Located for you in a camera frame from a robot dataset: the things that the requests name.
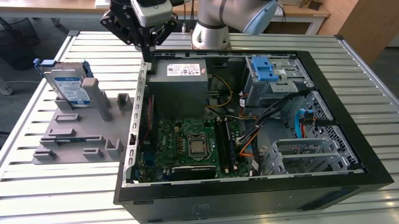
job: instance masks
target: orange wire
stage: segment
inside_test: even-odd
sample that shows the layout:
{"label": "orange wire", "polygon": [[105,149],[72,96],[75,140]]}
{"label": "orange wire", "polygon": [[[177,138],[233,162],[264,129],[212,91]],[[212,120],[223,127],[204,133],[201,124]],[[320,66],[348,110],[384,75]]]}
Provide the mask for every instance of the orange wire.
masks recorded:
{"label": "orange wire", "polygon": [[248,116],[244,116],[244,115],[243,115],[243,110],[244,110],[244,108],[241,107],[241,108],[239,109],[239,117],[240,117],[240,118],[248,118]]}
{"label": "orange wire", "polygon": [[300,132],[302,132],[302,137],[304,138],[304,125],[300,124]]}
{"label": "orange wire", "polygon": [[252,142],[253,138],[256,137],[257,133],[259,133],[259,130],[257,130],[257,132],[255,133],[255,135],[251,137],[251,139],[249,139],[249,141],[247,142],[247,144],[244,145],[241,151],[239,152],[239,155],[240,155],[240,156],[253,156],[252,154],[247,154],[247,153],[243,153],[243,152],[244,152],[245,148],[248,147],[249,143]]}

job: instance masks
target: power supply label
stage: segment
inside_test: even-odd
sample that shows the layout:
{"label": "power supply label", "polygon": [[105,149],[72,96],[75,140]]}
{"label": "power supply label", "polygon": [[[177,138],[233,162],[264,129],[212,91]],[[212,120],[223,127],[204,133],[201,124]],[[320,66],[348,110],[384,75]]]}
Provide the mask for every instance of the power supply label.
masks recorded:
{"label": "power supply label", "polygon": [[200,76],[200,64],[168,64],[167,76]]}
{"label": "power supply label", "polygon": [[89,104],[89,97],[81,87],[77,77],[56,77],[55,82],[69,103],[85,106]]}

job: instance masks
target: blue hard drive label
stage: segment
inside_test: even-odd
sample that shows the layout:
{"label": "blue hard drive label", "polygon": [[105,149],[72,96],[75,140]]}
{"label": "blue hard drive label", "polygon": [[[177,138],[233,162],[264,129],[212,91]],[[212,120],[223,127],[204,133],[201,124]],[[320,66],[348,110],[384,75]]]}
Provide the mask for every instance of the blue hard drive label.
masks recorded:
{"label": "blue hard drive label", "polygon": [[63,92],[69,103],[81,106],[89,104],[89,97],[81,87],[81,80],[77,77],[56,77],[55,83]]}

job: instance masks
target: metal table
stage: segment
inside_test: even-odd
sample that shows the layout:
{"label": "metal table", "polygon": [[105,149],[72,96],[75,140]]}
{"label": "metal table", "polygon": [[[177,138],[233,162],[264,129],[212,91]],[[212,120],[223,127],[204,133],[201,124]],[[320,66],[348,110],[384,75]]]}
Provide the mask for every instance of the metal table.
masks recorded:
{"label": "metal table", "polygon": [[[311,52],[396,183],[354,196],[326,210],[192,222],[398,223],[399,101],[346,41],[332,36],[232,34],[231,45],[233,49]],[[159,48],[189,49],[189,36],[172,34]],[[64,62],[87,59],[109,97],[121,91],[135,94],[141,54],[111,33],[80,32],[68,36],[56,59]],[[55,98],[43,80],[0,151],[0,222],[135,223],[123,207],[112,204],[117,162],[31,164],[56,109]]]}

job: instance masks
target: yellow wire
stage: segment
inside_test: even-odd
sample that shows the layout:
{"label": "yellow wire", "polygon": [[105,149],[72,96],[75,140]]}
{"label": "yellow wire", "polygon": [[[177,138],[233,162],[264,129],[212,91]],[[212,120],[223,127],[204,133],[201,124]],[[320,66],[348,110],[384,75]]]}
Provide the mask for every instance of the yellow wire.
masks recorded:
{"label": "yellow wire", "polygon": [[232,99],[232,91],[231,91],[231,87],[229,85],[227,84],[227,82],[223,80],[223,78],[220,78],[219,76],[216,76],[219,78],[219,80],[224,83],[224,85],[227,86],[228,88],[228,91],[229,91],[229,98],[228,98],[228,101],[220,105],[209,105],[209,106],[205,106],[207,108],[219,108],[219,107],[223,107],[225,106],[229,102],[231,102],[231,99]]}

